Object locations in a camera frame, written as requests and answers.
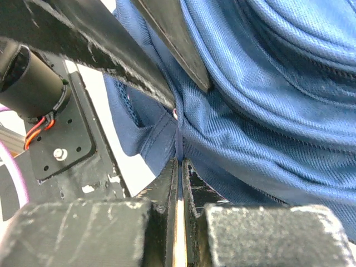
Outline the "navy blue student backpack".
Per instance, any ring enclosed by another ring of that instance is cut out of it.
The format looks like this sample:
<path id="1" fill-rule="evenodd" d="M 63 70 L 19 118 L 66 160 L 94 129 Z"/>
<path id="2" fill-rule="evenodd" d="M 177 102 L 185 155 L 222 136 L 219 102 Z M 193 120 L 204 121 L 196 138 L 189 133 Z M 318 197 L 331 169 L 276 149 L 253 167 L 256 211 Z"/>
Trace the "navy blue student backpack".
<path id="1" fill-rule="evenodd" d="M 237 204 L 325 205 L 355 240 L 355 2 L 181 1 L 212 90 L 192 81 L 132 1 L 115 18 L 157 63 L 172 112 L 105 76 L 126 155 L 182 156 Z"/>

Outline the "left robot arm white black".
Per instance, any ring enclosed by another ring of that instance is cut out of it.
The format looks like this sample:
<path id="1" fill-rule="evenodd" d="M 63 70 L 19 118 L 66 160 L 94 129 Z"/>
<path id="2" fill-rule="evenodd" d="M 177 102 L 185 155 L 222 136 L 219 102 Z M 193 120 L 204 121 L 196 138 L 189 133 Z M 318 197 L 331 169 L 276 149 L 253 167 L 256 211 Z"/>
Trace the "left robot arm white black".
<path id="1" fill-rule="evenodd" d="M 1 103 L 29 122 L 62 111 L 70 97 L 38 51 L 109 74 L 175 107 L 161 71 L 101 1 L 1 2 Z"/>

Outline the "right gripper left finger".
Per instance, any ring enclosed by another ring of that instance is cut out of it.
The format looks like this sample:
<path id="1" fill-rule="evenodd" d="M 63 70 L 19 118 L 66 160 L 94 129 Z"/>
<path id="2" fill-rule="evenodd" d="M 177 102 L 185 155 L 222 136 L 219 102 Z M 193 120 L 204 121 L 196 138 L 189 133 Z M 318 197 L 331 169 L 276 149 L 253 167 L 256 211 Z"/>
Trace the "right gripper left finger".
<path id="1" fill-rule="evenodd" d="M 135 197 L 28 204 L 1 242 L 2 266 L 174 266 L 179 164 Z"/>

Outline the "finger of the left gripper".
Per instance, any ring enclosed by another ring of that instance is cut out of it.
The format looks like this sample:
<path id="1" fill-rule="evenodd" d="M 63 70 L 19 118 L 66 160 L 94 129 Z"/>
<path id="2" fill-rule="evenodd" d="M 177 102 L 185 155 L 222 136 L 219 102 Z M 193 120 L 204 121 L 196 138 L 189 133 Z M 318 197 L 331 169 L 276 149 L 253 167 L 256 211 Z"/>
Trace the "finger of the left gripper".
<path id="1" fill-rule="evenodd" d="M 209 74 L 187 29 L 180 1 L 135 0 L 133 4 L 200 90 L 209 92 Z"/>
<path id="2" fill-rule="evenodd" d="M 108 73 L 175 108 L 159 68 L 101 1 L 1 1 L 1 37 Z"/>

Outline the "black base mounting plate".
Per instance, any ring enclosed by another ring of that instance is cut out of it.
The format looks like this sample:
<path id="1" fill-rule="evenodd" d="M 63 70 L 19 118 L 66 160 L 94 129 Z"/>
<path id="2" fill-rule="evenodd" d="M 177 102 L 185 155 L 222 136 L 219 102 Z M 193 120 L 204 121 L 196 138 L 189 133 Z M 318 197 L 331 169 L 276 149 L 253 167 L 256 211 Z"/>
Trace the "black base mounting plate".
<path id="1" fill-rule="evenodd" d="M 59 57 L 46 57 L 68 81 L 72 93 L 54 126 L 41 132 L 29 149 L 15 158 L 29 199 L 54 202 L 130 197 L 80 73 L 70 71 Z"/>

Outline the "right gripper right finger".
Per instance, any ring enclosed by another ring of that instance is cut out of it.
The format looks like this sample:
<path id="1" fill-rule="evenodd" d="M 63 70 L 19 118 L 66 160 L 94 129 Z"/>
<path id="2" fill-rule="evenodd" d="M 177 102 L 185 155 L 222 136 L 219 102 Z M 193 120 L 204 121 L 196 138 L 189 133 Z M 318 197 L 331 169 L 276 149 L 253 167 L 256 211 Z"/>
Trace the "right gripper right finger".
<path id="1" fill-rule="evenodd" d="M 188 266 L 354 266 L 325 206 L 234 205 L 182 163 Z"/>

